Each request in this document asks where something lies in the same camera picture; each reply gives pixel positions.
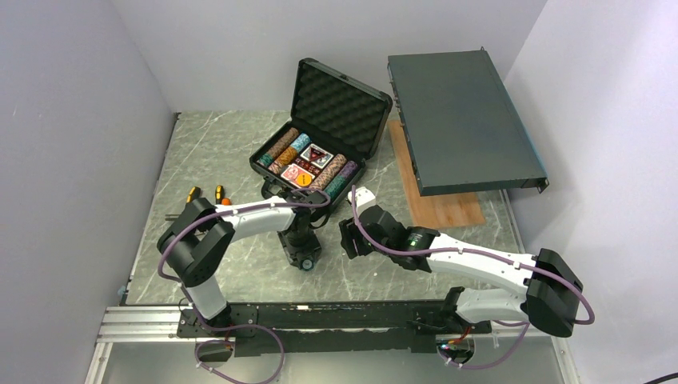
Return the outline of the teal poker chip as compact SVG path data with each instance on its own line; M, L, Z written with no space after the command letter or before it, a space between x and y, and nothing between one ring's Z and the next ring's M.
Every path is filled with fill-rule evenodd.
M314 268L314 261L307 258L300 263L300 269L304 271L311 271Z

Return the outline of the yellow big blind button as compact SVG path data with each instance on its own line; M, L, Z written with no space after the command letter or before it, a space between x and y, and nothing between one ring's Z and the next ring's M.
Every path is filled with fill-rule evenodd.
M313 182L313 175L305 172L300 172L296 176L295 182L299 187L307 187Z

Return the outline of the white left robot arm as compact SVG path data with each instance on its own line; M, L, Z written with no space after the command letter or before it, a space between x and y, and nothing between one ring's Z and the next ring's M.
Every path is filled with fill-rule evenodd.
M159 238L158 274L184 290L199 313L198 325L208 335L223 334L230 322L229 304L215 274L228 247L244 238L275 232L289 264L310 271L321 253L312 216L330 203L327 193L309 188L235 206L197 198L185 205Z

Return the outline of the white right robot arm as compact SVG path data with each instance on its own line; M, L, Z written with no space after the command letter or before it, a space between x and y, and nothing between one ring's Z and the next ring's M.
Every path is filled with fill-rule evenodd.
M378 252L406 270L458 274L487 290L453 287L441 307L451 332L489 321L527 322L559 338L572 336L583 285L555 251L508 253L462 242L421 226L405 227L379 206L339 224L349 258Z

